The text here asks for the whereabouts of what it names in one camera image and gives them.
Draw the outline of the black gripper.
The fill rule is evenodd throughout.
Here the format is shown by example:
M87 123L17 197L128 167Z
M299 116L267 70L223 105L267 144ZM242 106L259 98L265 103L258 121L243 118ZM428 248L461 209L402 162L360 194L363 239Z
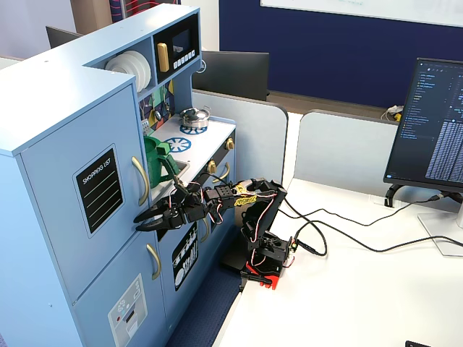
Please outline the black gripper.
M187 223L200 220L206 216L209 209L205 203L203 189L193 186L186 194L178 189L171 191L167 202L157 202L141 212L133 223L158 217L152 222L140 224L137 231L158 231L179 228Z

